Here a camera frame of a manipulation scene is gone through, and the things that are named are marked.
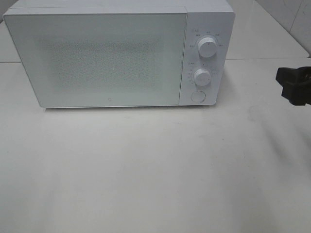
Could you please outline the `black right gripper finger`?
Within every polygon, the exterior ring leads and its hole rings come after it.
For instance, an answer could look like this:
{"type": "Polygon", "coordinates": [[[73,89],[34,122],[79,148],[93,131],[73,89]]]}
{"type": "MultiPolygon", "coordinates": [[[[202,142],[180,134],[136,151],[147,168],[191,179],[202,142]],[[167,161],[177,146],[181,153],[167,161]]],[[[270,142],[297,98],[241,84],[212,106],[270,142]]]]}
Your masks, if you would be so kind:
{"type": "Polygon", "coordinates": [[[310,105],[311,85],[291,85],[286,83],[283,86],[281,95],[294,106],[310,105]]]}
{"type": "Polygon", "coordinates": [[[285,83],[302,84],[311,81],[311,67],[289,68],[280,67],[276,73],[276,81],[280,85],[285,83]]]}

